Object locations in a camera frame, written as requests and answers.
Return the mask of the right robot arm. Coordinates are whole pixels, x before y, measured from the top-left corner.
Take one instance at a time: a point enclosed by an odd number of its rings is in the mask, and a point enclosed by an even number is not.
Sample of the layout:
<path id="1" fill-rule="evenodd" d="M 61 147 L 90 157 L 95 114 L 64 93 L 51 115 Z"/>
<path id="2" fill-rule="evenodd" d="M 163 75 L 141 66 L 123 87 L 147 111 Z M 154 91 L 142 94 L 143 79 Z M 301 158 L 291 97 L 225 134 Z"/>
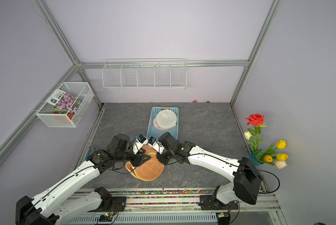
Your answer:
<path id="1" fill-rule="evenodd" d="M 232 159 L 202 149 L 194 143 L 176 140 L 169 132 L 159 139 L 151 137 L 149 145 L 157 151 L 158 160 L 168 165 L 171 159 L 209 169 L 229 180 L 218 185 L 210 196 L 200 196 L 202 210 L 228 210 L 231 203 L 242 201 L 255 205 L 261 187 L 262 175 L 247 157 Z"/>

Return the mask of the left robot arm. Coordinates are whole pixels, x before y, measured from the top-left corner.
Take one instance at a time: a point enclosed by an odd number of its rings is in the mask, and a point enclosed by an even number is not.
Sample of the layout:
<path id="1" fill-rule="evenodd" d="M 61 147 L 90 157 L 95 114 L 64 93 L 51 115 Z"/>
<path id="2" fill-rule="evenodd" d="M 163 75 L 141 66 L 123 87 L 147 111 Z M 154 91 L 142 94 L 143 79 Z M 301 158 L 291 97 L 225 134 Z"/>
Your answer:
<path id="1" fill-rule="evenodd" d="M 114 171 L 117 162 L 131 162 L 133 167 L 143 165 L 150 159 L 144 147 L 151 146 L 154 139 L 140 135 L 130 141 L 124 134 L 113 137 L 102 150 L 93 152 L 73 172 L 52 187 L 33 198 L 24 196 L 16 203 L 17 225 L 61 225 L 89 211 L 119 211 L 119 204 L 111 193 L 99 187 L 90 194 L 64 204 L 73 193 L 107 170 Z"/>

